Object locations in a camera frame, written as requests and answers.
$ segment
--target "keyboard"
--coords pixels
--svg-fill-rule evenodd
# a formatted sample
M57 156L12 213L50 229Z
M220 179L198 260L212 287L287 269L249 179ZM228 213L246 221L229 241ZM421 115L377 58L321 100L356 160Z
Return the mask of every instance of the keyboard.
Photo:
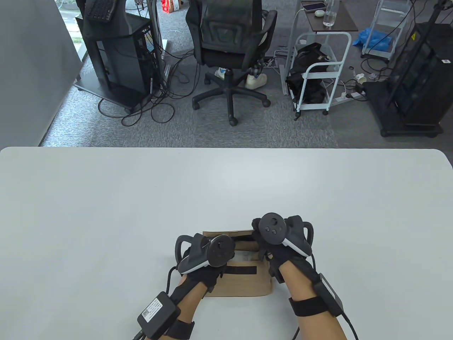
M117 2L118 0L87 0L84 19L110 22Z

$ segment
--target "chair backrest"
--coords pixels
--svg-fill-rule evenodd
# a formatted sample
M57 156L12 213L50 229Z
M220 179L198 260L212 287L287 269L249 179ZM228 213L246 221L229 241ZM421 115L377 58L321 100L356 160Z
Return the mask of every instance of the chair backrest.
M261 0L191 0L193 5L203 49L245 54L251 35L262 30Z

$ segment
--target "mouse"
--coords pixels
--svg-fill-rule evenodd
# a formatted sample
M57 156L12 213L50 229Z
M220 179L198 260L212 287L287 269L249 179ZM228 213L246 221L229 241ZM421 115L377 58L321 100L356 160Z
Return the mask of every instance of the mouse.
M317 10L316 12L314 12L314 15L317 16L318 18L321 18L322 16L324 16L326 12L324 12L323 10Z

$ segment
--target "cardboard box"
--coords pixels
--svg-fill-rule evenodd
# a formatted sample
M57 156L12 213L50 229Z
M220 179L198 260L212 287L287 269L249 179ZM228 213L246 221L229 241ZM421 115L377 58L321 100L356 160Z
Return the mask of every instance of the cardboard box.
M226 273L206 296L264 296L272 293L269 263L258 259L258 244L251 238L252 230L203 232L212 238L228 235L236 242L235 257L227 264Z

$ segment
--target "chair caster wheel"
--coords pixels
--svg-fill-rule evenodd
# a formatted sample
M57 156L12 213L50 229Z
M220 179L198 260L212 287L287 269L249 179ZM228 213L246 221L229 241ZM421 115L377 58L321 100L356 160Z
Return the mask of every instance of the chair caster wheel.
M237 125L237 119L235 117L230 118L230 125L231 126L236 126Z

